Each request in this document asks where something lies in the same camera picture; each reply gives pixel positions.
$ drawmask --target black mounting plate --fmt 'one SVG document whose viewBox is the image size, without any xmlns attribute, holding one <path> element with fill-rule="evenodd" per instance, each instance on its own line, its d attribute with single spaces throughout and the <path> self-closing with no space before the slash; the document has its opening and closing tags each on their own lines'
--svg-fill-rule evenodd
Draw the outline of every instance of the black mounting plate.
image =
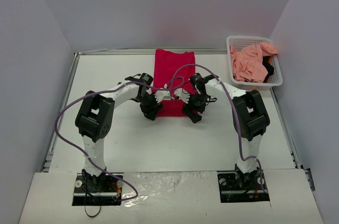
<svg viewBox="0 0 339 224">
<path fill-rule="evenodd" d="M 261 185 L 258 181 L 254 182 L 253 187 L 245 189 L 241 188 L 236 181 L 236 173 L 234 171 L 218 172 L 218 182 L 221 203 L 260 202 L 270 200 L 270 196 L 261 190 Z M 264 183 L 263 187 L 267 190 L 266 183 Z"/>
<path fill-rule="evenodd" d="M 93 195 L 87 195 L 86 197 L 86 205 L 121 205 L 121 195 L 117 197 L 117 191 L 114 189 L 117 188 L 117 179 L 112 176 L 106 175 L 106 184 L 103 189 L 100 191 L 95 191 L 90 186 L 87 186 L 87 191 Z M 81 174 L 78 174 L 76 177 L 77 185 L 81 184 L 80 187 L 74 187 L 73 193 L 73 203 L 72 206 L 84 206 L 85 205 L 85 180 Z"/>
</svg>

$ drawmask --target pink clothing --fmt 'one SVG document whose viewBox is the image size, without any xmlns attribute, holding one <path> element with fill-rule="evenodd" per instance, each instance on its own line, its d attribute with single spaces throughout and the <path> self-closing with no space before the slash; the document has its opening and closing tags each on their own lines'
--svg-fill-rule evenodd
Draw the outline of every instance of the pink clothing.
<svg viewBox="0 0 339 224">
<path fill-rule="evenodd" d="M 277 55 L 274 45 L 261 42 L 243 48 L 230 47 L 233 76 L 237 81 L 262 83 L 268 74 L 263 66 L 263 56 Z"/>
</svg>

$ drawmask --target screw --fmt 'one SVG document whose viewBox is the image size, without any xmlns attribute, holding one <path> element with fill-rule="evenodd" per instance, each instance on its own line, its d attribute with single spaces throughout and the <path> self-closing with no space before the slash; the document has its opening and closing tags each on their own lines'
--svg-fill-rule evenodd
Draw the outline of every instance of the screw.
<svg viewBox="0 0 339 224">
<path fill-rule="evenodd" d="M 123 187 L 123 182 L 121 180 L 117 180 L 117 186 L 119 188 L 122 188 Z"/>
<path fill-rule="evenodd" d="M 75 182 L 75 187 L 76 187 L 76 188 L 80 188 L 82 185 L 83 185 L 83 182 L 80 181 L 80 180 L 77 180 L 77 181 Z"/>
<path fill-rule="evenodd" d="M 221 186 L 225 186 L 225 185 L 227 184 L 226 179 L 225 179 L 225 178 L 221 178 L 221 179 L 219 180 L 219 184 L 220 184 Z"/>
</svg>

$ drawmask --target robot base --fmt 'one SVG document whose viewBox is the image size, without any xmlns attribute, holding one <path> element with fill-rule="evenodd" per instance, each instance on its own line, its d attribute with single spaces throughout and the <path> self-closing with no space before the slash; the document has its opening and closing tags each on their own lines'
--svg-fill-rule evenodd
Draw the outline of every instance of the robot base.
<svg viewBox="0 0 339 224">
<path fill-rule="evenodd" d="M 121 205 L 121 190 L 119 187 L 120 182 L 118 180 L 106 175 L 105 184 L 98 191 L 95 188 L 87 185 L 87 196 L 85 202 L 85 180 L 82 174 L 78 174 L 75 181 L 74 194 L 73 194 L 73 203 L 72 206 L 79 205 Z"/>
<path fill-rule="evenodd" d="M 221 203 L 260 202 L 269 201 L 268 194 L 261 190 L 260 178 L 254 175 L 250 183 L 240 186 L 235 171 L 218 172 Z"/>
</svg>

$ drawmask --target white table surface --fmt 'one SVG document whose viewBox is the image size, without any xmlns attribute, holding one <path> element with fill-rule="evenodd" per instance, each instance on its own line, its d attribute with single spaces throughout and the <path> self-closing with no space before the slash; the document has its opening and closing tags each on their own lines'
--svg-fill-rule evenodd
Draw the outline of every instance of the white table surface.
<svg viewBox="0 0 339 224">
<path fill-rule="evenodd" d="M 74 173 L 36 173 L 20 224 L 322 224 L 301 169 L 264 170 L 270 202 L 220 203 L 217 173 L 125 173 L 139 197 L 121 206 L 102 207 L 94 219 L 72 207 Z M 122 188 L 123 197 L 133 191 Z M 97 207 L 87 207 L 89 214 Z"/>
<path fill-rule="evenodd" d="M 196 55 L 196 62 L 230 83 L 226 54 Z M 115 86 L 127 76 L 154 72 L 154 55 L 81 56 L 68 102 L 87 91 Z M 197 68 L 203 76 L 207 75 Z M 287 140 L 270 91 L 261 92 L 271 124 L 264 134 L 259 159 L 265 169 L 294 168 Z M 61 134 L 82 146 L 74 122 L 80 103 L 69 109 Z M 137 103 L 129 101 L 114 110 L 112 129 L 105 139 L 105 162 L 111 172 L 180 172 L 233 170 L 239 156 L 237 134 L 229 106 L 211 103 L 202 121 L 188 117 L 144 118 Z M 83 154 L 60 139 L 56 143 L 50 172 L 80 172 Z"/>
</svg>

